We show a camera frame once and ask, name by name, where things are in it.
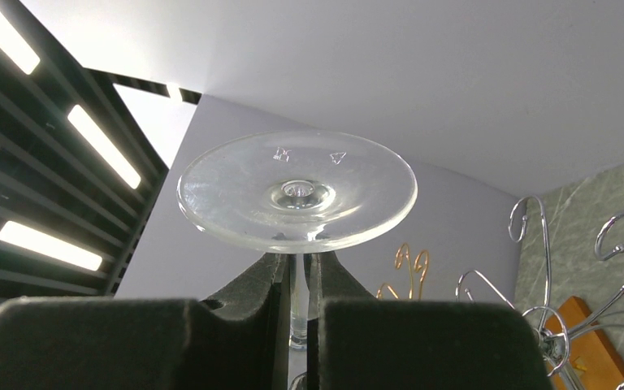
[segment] wooden block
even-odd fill
[[[591,311],[581,298],[570,297],[558,313],[570,328],[586,319]],[[547,321],[546,328],[552,332],[561,331],[561,325],[553,316]],[[624,381],[624,361],[604,331],[593,331],[573,340],[569,361],[587,390],[615,390]],[[556,388],[566,390],[558,375],[552,380]]]

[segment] rectangular light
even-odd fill
[[[136,189],[140,185],[140,175],[137,174],[135,168],[94,123],[84,108],[76,104],[68,114],[68,120],[131,188]]]
[[[3,225],[0,240],[92,271],[102,264],[101,256],[13,221]]]
[[[29,75],[39,63],[32,47],[18,34],[0,11],[0,48],[20,69]]]
[[[168,96],[170,96],[171,99],[177,102],[183,101],[183,94],[180,93],[180,88],[178,88],[178,84],[168,83],[166,84],[166,89],[168,89]]]

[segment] wine glass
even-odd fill
[[[410,166],[390,149],[339,132],[267,132],[218,146],[180,177],[178,201],[200,231],[291,265],[291,340],[306,347],[302,254],[361,244],[395,227],[417,199]]]

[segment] marble tile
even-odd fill
[[[551,306],[558,307],[575,295],[591,310],[601,307],[624,283],[624,254],[607,262],[594,256],[596,235],[620,210],[624,210],[624,165],[567,185],[542,196],[551,239]],[[524,309],[541,305],[544,298],[544,247],[540,208],[528,202],[530,222],[522,243],[515,305]],[[604,251],[624,244],[624,219],[616,223],[604,241]],[[612,310],[624,309],[624,296]],[[624,316],[603,323],[624,323]],[[609,339],[624,359],[624,330],[609,329]]]

